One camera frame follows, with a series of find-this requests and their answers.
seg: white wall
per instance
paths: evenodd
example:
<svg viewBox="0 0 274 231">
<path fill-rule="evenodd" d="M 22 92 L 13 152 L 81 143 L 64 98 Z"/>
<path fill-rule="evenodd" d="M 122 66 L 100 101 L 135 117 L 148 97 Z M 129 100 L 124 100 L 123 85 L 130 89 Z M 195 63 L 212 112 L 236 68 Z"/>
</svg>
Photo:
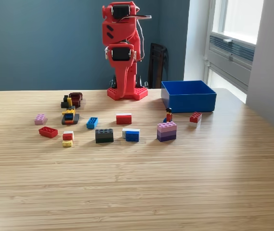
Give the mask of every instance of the white wall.
<svg viewBox="0 0 274 231">
<path fill-rule="evenodd" d="M 247 105 L 274 125 L 274 0 L 264 0 Z"/>
<path fill-rule="evenodd" d="M 210 0 L 190 0 L 184 80 L 203 80 L 209 6 Z"/>
</svg>

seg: window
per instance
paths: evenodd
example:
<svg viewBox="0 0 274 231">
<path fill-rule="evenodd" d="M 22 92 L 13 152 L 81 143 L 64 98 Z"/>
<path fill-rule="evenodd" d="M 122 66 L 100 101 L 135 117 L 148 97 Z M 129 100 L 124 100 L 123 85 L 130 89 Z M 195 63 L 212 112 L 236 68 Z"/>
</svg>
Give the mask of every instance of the window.
<svg viewBox="0 0 274 231">
<path fill-rule="evenodd" d="M 236 86 L 231 84 L 229 81 L 225 80 L 224 77 L 214 72 L 213 70 L 209 70 L 209 87 L 211 88 L 225 88 L 229 90 L 233 95 L 240 99 L 243 103 L 246 103 L 247 95 L 238 89 Z"/>
<path fill-rule="evenodd" d="M 215 70 L 242 92 L 248 90 L 263 0 L 211 0 L 204 81 Z"/>
<path fill-rule="evenodd" d="M 256 44 L 263 0 L 216 0 L 213 32 Z"/>
</svg>

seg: black chair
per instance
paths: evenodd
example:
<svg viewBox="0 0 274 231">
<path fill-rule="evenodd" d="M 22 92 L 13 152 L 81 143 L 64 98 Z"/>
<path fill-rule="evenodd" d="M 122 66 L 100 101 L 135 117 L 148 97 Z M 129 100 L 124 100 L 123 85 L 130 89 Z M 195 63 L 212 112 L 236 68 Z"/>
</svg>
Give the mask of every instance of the black chair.
<svg viewBox="0 0 274 231">
<path fill-rule="evenodd" d="M 166 70 L 168 80 L 168 50 L 166 47 L 151 43 L 150 62 L 148 66 L 148 88 L 161 88 L 161 81 L 163 76 L 163 69 Z"/>
</svg>

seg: white lego brick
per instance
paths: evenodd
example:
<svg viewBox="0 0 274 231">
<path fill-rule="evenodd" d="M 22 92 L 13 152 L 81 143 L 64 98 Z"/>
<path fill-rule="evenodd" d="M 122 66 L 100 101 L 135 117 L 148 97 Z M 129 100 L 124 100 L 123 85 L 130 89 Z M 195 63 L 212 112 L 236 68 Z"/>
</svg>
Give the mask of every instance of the white lego brick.
<svg viewBox="0 0 274 231">
<path fill-rule="evenodd" d="M 188 121 L 188 125 L 192 126 L 194 128 L 197 128 L 201 124 L 201 120 L 202 120 L 202 118 L 199 120 L 198 123 L 193 123 L 193 122 Z"/>
<path fill-rule="evenodd" d="M 140 129 L 123 128 L 123 130 L 122 130 L 123 139 L 126 139 L 126 131 L 138 131 L 139 132 L 139 139 L 140 139 Z"/>
<path fill-rule="evenodd" d="M 131 116 L 131 113 L 117 113 L 117 116 Z"/>
<path fill-rule="evenodd" d="M 63 134 L 73 134 L 73 141 L 75 141 L 74 131 L 65 131 Z"/>
</svg>

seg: lego brick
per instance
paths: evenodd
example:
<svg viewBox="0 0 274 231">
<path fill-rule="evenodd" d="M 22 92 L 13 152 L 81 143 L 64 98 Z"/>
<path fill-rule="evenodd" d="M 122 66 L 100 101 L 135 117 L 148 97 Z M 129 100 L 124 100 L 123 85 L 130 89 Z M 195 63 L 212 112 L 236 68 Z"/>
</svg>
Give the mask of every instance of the lego brick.
<svg viewBox="0 0 274 231">
<path fill-rule="evenodd" d="M 201 124 L 202 119 L 199 120 L 197 123 L 188 122 L 188 125 L 194 128 L 197 128 Z"/>
<path fill-rule="evenodd" d="M 140 132 L 140 129 L 123 128 L 123 130 L 122 130 L 122 137 L 123 137 L 123 139 L 126 138 L 126 132 L 127 131 L 138 131 L 138 132 Z"/>
<path fill-rule="evenodd" d="M 67 102 L 70 107 L 73 105 L 73 101 L 69 97 L 67 98 Z"/>
<path fill-rule="evenodd" d="M 96 128 L 97 123 L 98 123 L 98 118 L 97 117 L 91 117 L 87 122 L 87 128 L 88 129 L 94 129 L 94 128 Z"/>
<path fill-rule="evenodd" d="M 117 124 L 131 124 L 131 113 L 118 113 L 116 119 Z"/>
<path fill-rule="evenodd" d="M 157 136 L 157 139 L 158 139 L 160 142 L 171 141 L 171 140 L 175 140 L 175 139 L 176 139 L 176 135 L 173 135 L 173 136 L 165 136 L 165 137 Z"/>
<path fill-rule="evenodd" d="M 131 113 L 117 113 L 116 114 L 116 116 L 119 116 L 119 117 L 121 117 L 121 116 L 130 116 L 131 117 Z"/>
<path fill-rule="evenodd" d="M 157 135 L 160 137 L 173 136 L 173 135 L 176 135 L 176 130 L 166 131 L 166 132 L 157 131 Z"/>
<path fill-rule="evenodd" d="M 75 140 L 74 131 L 65 131 L 63 134 L 73 134 L 73 141 Z"/>
<path fill-rule="evenodd" d="M 72 147 L 73 146 L 73 141 L 72 140 L 62 141 L 62 146 L 63 147 Z"/>
<path fill-rule="evenodd" d="M 109 137 L 109 138 L 99 138 L 99 139 L 95 139 L 96 143 L 109 143 L 109 142 L 113 142 L 114 139 L 113 137 Z"/>
<path fill-rule="evenodd" d="M 68 102 L 61 102 L 61 108 L 68 108 Z"/>
<path fill-rule="evenodd" d="M 64 120 L 74 120 L 74 113 L 65 113 Z"/>
<path fill-rule="evenodd" d="M 177 125 L 174 122 L 157 124 L 157 130 L 160 132 L 174 131 L 177 129 Z"/>
<path fill-rule="evenodd" d="M 69 98 L 72 100 L 72 105 L 76 108 L 81 106 L 82 93 L 81 92 L 72 92 L 69 94 Z"/>
<path fill-rule="evenodd" d="M 74 116 L 74 124 L 77 124 L 79 121 L 79 114 L 75 114 Z"/>
<path fill-rule="evenodd" d="M 67 110 L 75 110 L 76 109 L 76 106 L 69 106 L 68 108 L 67 108 Z"/>
<path fill-rule="evenodd" d="M 197 123 L 197 122 L 199 122 L 199 120 L 201 119 L 201 117 L 202 117 L 202 113 L 195 112 L 189 118 L 189 122 Z"/>
<path fill-rule="evenodd" d="M 74 124 L 73 120 L 65 120 L 65 124 Z"/>
<path fill-rule="evenodd" d="M 42 127 L 41 129 L 39 129 L 39 133 L 42 136 L 53 138 L 58 134 L 58 130 L 49 127 Z"/>
<path fill-rule="evenodd" d="M 95 130 L 95 139 L 102 139 L 102 138 L 113 138 L 113 129 L 96 129 Z"/>
<path fill-rule="evenodd" d="M 73 141 L 73 134 L 63 134 L 63 140 L 64 141 Z"/>
<path fill-rule="evenodd" d="M 34 119 L 35 125 L 42 125 L 42 124 L 45 124 L 46 122 L 47 122 L 47 118 L 45 114 L 38 114 L 36 118 Z"/>
<path fill-rule="evenodd" d="M 65 120 L 65 115 L 62 118 L 62 124 L 77 124 L 79 121 L 79 114 L 75 114 L 73 120 Z"/>
<path fill-rule="evenodd" d="M 139 142 L 140 132 L 138 131 L 126 131 L 126 141 Z"/>
</svg>

